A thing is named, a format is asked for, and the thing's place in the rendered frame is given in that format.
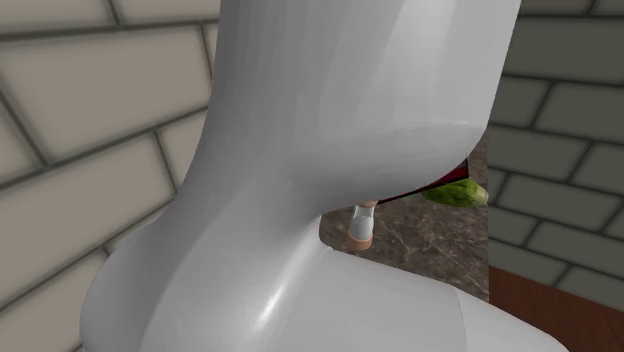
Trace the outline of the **white and tan bottle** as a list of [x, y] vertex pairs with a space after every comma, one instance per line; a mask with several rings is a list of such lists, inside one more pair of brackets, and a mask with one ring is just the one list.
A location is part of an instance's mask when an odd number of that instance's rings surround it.
[[368, 201], [354, 207], [347, 236], [347, 248], [349, 250], [362, 251], [371, 246], [376, 205], [377, 201]]

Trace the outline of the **red and black book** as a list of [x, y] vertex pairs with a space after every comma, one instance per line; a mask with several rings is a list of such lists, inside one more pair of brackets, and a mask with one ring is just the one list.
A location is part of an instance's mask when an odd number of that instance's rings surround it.
[[467, 179], [468, 177], [469, 177], [469, 163], [468, 163], [468, 159], [464, 159], [456, 168], [454, 168], [452, 171], [450, 171], [448, 174], [444, 175], [442, 178], [438, 179], [437, 181], [431, 184], [428, 184], [426, 186], [423, 186], [419, 189], [406, 192], [406, 193], [402, 193], [400, 195], [393, 196], [391, 198], [380, 200], [379, 204], [384, 204], [384, 203], [395, 201], [397, 199], [401, 199], [407, 196], [422, 193], [429, 189], [437, 188], [443, 185], [447, 185], [453, 182]]

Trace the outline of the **green cucumber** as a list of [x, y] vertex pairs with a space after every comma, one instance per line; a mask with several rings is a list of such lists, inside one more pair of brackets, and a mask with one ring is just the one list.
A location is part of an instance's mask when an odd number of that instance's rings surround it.
[[488, 192], [468, 178], [425, 190], [421, 195], [429, 201], [461, 208], [475, 208], [487, 204]]

